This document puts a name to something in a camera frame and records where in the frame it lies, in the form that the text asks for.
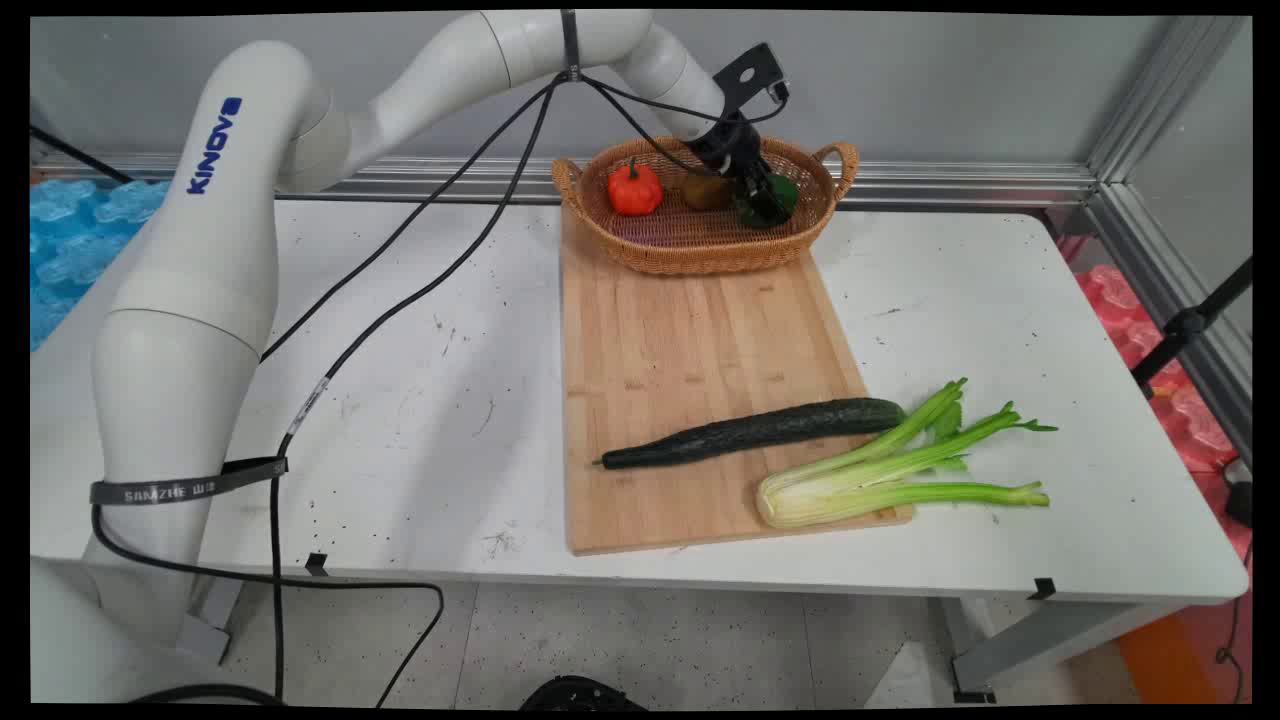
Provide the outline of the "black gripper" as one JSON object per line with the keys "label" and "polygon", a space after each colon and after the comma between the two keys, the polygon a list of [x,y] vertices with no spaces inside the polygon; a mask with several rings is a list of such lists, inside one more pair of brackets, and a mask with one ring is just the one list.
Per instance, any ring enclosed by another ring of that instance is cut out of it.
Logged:
{"label": "black gripper", "polygon": [[730,115],[687,145],[708,170],[736,181],[732,204],[742,224],[767,228],[773,218],[794,214],[794,182],[768,167],[762,137],[745,115]]}

